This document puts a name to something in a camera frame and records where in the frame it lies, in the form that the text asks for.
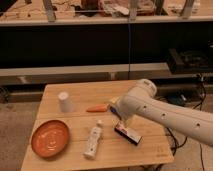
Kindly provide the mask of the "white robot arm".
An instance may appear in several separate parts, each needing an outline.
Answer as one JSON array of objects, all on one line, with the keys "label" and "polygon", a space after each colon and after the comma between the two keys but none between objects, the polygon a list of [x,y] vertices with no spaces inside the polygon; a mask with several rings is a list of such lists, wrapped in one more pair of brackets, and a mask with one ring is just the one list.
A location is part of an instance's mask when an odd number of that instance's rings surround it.
[{"label": "white robot arm", "polygon": [[213,147],[213,113],[156,100],[156,93],[152,81],[139,80],[116,102],[119,116],[127,121],[138,115]]}]

